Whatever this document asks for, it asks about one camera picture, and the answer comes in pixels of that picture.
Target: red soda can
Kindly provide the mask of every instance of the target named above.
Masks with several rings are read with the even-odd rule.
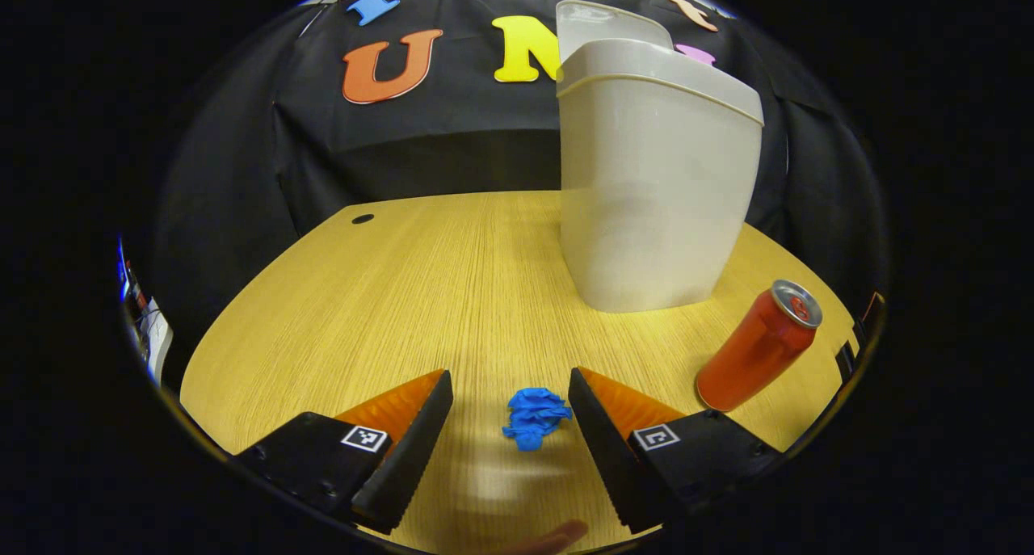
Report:
[[[704,404],[731,411],[764,390],[815,341],[822,309],[803,286],[776,281],[697,374]]]

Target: letter cutout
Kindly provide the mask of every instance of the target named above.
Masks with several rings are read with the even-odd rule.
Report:
[[[686,54],[694,61],[701,61],[705,65],[714,65],[714,58],[708,52],[699,50],[699,48],[687,47],[685,43],[676,43],[675,50]]]
[[[686,0],[671,0],[671,1],[674,2],[679,9],[682,10],[682,13],[686,13],[687,18],[689,18],[691,21],[696,22],[696,24],[701,28],[707,28],[712,32],[718,31],[717,26],[704,20],[704,18],[707,17],[707,13],[696,9],[696,7],[692,3],[687,2]]]
[[[427,69],[431,66],[431,47],[434,39],[444,33],[432,29],[402,36],[399,42],[409,44],[409,52],[402,73],[392,80],[377,81],[374,78],[377,56],[388,48],[388,42],[373,42],[353,50],[343,58],[347,68],[344,69],[341,95],[358,105],[368,105],[413,91],[427,76]]]
[[[492,21],[503,30],[503,68],[495,70],[498,83],[533,83],[539,70],[531,68],[535,55],[551,80],[560,66],[560,42],[546,25],[533,17],[503,17]]]
[[[372,21],[376,21],[377,18],[381,18],[382,13],[398,4],[398,0],[359,0],[348,6],[346,11],[352,11],[353,9],[359,11],[361,17],[359,25],[365,26]]]

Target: blue crumpled glove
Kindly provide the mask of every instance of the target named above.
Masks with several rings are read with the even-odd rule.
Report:
[[[527,387],[510,400],[510,427],[503,435],[517,441],[517,450],[533,452],[542,448],[543,436],[552,434],[560,420],[572,419],[571,408],[545,387]]]

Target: wood grain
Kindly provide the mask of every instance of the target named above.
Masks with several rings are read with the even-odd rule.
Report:
[[[372,213],[373,220],[353,224]],[[840,384],[852,320],[818,277],[743,226],[707,302],[600,313],[578,297],[558,244],[558,191],[433,195],[351,206],[280,254],[222,311],[190,361],[181,401],[239,453],[300,411],[340,411],[435,368],[455,401],[391,541],[436,553],[487,551],[568,518],[583,550],[628,539],[576,423],[540,452],[500,428],[521,387],[567,397],[584,365],[685,412],[693,378],[773,279],[812,290],[814,345],[732,419],[779,450]]]

